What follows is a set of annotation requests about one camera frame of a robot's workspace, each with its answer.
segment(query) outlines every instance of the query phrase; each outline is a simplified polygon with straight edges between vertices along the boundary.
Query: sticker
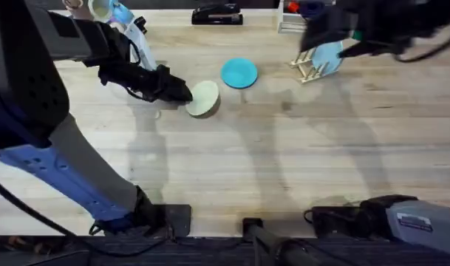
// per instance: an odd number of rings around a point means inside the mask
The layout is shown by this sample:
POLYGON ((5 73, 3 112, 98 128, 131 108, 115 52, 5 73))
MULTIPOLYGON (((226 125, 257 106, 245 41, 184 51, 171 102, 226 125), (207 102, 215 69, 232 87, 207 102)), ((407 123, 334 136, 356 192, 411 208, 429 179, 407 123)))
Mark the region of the sticker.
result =
POLYGON ((433 232, 432 222, 430 219, 422 216, 397 213, 399 224, 408 228, 414 228, 426 232, 433 232))

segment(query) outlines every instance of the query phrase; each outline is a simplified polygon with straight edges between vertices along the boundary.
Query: black cable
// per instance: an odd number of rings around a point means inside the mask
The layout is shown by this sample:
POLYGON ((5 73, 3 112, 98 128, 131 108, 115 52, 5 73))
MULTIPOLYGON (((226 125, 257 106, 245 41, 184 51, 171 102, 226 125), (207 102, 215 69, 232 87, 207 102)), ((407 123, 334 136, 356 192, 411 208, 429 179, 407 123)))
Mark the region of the black cable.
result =
POLYGON ((400 55, 393 55, 393 58, 397 61, 397 62, 401 62, 401 63, 415 63, 415 62, 419 62, 431 57, 434 57, 436 55, 438 55, 439 53, 443 52, 444 50, 447 50, 450 47, 450 38, 445 41, 443 44, 441 44, 439 47, 434 48, 433 50, 430 50, 422 55, 418 55, 415 56, 414 58, 409 58, 409 59, 404 59, 401 58, 400 55))
POLYGON ((308 219, 307 214, 311 214, 312 210, 306 210, 304 211, 304 219, 306 222, 308 222, 309 224, 313 225, 313 221, 311 219, 308 219))
POLYGON ((141 64, 141 56, 139 53, 139 48, 137 48, 137 45, 131 40, 129 40, 129 44, 131 44, 133 46, 134 52, 136 52, 136 56, 137 56, 137 62, 134 62, 133 64, 138 66, 139 64, 141 64))
POLYGON ((123 86, 123 88, 128 92, 129 95, 131 95, 133 98, 136 98, 138 100, 144 100, 142 97, 137 95, 136 93, 132 92, 128 87, 123 86))
POLYGON ((166 243, 167 239, 160 240, 159 242, 154 243, 153 245, 148 246, 147 248, 140 250, 138 252, 134 253, 113 253, 101 250, 94 245, 88 243, 87 241, 83 240, 82 238, 75 235, 73 232, 67 230, 66 228, 62 227, 61 225, 53 222, 51 219, 46 218, 30 206, 26 205, 26 203, 22 202, 19 198, 17 198, 15 195, 11 194, 3 185, 0 184, 0 195, 5 198, 7 201, 11 202, 14 206, 25 212, 26 214, 29 214, 31 217, 37 219, 39 222, 44 223, 45 225, 49 226, 50 228, 58 231, 59 233, 64 234, 65 236, 69 237, 70 239, 84 245, 89 250, 105 255, 105 256, 112 256, 117 258, 128 258, 133 256, 139 256, 145 252, 148 252, 150 250, 153 250, 154 248, 157 248, 163 244, 166 243))

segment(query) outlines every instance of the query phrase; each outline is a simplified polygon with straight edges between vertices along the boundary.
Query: wooden table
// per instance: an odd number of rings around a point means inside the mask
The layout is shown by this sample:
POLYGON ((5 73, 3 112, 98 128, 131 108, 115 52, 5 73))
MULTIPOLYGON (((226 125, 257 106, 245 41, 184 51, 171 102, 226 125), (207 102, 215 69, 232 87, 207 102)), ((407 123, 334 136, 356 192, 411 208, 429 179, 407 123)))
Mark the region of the wooden table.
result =
MULTIPOLYGON (((339 74, 301 85, 287 66, 300 36, 278 35, 274 11, 244 10, 244 27, 192 27, 190 13, 137 12, 158 61, 190 87, 219 84, 222 105, 206 120, 101 86, 96 69, 57 66, 86 138, 153 202, 192 205, 193 235, 239 235, 248 216, 277 233, 308 235, 301 213, 310 206, 384 194, 450 205, 450 50, 410 65, 348 59, 339 74), (250 89, 221 82, 221 66, 234 57, 258 66, 250 89)), ((76 233, 92 223, 35 177, 0 165, 0 181, 76 233)), ((0 234, 53 233, 0 198, 0 234)))

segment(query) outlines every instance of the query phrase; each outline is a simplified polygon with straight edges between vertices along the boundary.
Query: stapler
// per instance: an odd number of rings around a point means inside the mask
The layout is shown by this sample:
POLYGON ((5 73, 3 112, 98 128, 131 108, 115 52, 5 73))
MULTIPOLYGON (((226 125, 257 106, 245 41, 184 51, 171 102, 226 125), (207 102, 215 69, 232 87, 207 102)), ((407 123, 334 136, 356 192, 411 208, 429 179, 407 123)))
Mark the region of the stapler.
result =
POLYGON ((193 25, 242 25, 243 17, 238 4, 209 4, 192 13, 193 25))

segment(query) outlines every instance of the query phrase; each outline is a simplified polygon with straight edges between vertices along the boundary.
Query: plate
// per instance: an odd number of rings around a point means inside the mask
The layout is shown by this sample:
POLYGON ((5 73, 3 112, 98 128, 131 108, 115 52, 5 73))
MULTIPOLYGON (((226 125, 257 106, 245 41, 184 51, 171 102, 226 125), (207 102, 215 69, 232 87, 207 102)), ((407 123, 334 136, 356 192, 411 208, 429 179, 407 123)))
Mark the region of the plate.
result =
POLYGON ((223 82, 234 89, 252 86, 257 80, 257 68, 246 58, 233 58, 226 62, 221 73, 223 82))
POLYGON ((202 81, 191 90, 194 100, 185 108, 191 116, 200 116, 210 111, 218 101, 218 85, 213 81, 202 81))
POLYGON ((322 44, 319 47, 316 47, 315 53, 312 57, 313 66, 318 67, 328 62, 327 67, 321 74, 322 77, 338 70, 341 62, 343 61, 343 59, 338 57, 338 54, 342 50, 343 44, 340 41, 322 44))

